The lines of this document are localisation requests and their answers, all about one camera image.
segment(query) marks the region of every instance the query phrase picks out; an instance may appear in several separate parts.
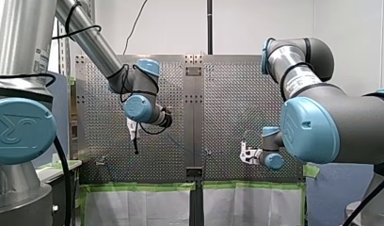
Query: gray robot arm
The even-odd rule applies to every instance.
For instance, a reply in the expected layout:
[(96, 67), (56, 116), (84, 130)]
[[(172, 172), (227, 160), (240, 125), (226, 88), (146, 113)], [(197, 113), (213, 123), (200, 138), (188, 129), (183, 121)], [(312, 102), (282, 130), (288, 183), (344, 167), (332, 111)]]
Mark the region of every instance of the gray robot arm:
[[(68, 33), (94, 26), (93, 22), (75, 0), (58, 0), (56, 17), (67, 26)], [(115, 55), (98, 29), (87, 29), (72, 36), (109, 82), (109, 87), (118, 94), (132, 93), (124, 105), (125, 115), (136, 122), (171, 126), (171, 115), (156, 104), (159, 91), (159, 64), (150, 59), (141, 59), (128, 70)]]
[(264, 56), (262, 67), (285, 100), (280, 131), (291, 155), (320, 164), (384, 164), (384, 93), (349, 97), (324, 83), (333, 55), (317, 39), (272, 40)]

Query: metal bracket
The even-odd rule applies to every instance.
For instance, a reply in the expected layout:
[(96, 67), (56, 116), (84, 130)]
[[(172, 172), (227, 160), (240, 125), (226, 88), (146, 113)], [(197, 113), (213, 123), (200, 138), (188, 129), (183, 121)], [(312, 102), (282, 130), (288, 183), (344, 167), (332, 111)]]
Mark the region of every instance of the metal bracket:
[(201, 76), (201, 67), (186, 67), (186, 76)]
[(188, 167), (186, 168), (186, 177), (201, 177), (203, 175), (202, 167)]

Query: white cloth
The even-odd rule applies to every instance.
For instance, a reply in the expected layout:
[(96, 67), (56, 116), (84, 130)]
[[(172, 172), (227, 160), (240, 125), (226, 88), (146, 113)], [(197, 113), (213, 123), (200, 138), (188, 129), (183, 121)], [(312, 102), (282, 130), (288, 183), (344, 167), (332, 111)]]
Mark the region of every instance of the white cloth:
[(303, 226), (302, 190), (204, 190), (205, 226)]
[(189, 226), (190, 191), (92, 192), (86, 226)]

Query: white wall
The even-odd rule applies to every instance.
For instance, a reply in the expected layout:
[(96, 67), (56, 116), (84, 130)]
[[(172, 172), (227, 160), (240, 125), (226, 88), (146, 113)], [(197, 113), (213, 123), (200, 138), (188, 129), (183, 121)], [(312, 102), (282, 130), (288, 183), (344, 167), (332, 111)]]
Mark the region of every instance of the white wall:
[[(95, 0), (96, 23), (117, 54), (143, 0)], [(207, 53), (206, 0), (148, 1), (127, 54)], [(313, 0), (214, 0), (214, 54), (260, 54), (269, 37), (313, 34)]]
[(260, 55), (269, 38), (312, 37), (313, 0), (214, 0), (214, 54)]
[[(96, 24), (117, 54), (143, 0), (95, 0)], [(127, 54), (198, 54), (206, 49), (205, 0), (148, 1), (130, 39)]]
[(384, 0), (316, 0), (314, 36), (335, 57), (332, 83), (350, 95), (382, 84)]

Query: perforated metal panel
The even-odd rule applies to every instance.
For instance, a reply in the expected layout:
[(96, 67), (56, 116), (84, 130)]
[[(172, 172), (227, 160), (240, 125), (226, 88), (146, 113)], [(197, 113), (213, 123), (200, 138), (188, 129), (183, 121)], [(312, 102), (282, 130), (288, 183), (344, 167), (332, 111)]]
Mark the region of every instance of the perforated metal panel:
[[(183, 56), (160, 57), (158, 104), (170, 106), (173, 125), (166, 133), (148, 136), (142, 131), (139, 154), (126, 125), (120, 97), (89, 59), (79, 61), (77, 75), (80, 149), (84, 151), (82, 183), (184, 181)], [(132, 65), (137, 57), (123, 56)]]
[(259, 56), (205, 56), (203, 160), (206, 180), (296, 182), (302, 167), (283, 149), (279, 171), (251, 166), (239, 159), (240, 142), (261, 147), (264, 126), (279, 125), (279, 85), (261, 75)]
[[(184, 182), (185, 167), (201, 167), (205, 180), (297, 182), (302, 167), (284, 150), (280, 171), (239, 159), (240, 142), (259, 147), (261, 130), (278, 125), (282, 100), (260, 56), (149, 56), (161, 62), (158, 103), (170, 106), (174, 122), (160, 136), (144, 135), (134, 154), (120, 99), (84, 56), (77, 63), (78, 146), (81, 181)], [(140, 56), (121, 56), (132, 64)], [(201, 74), (185, 74), (185, 68)]]

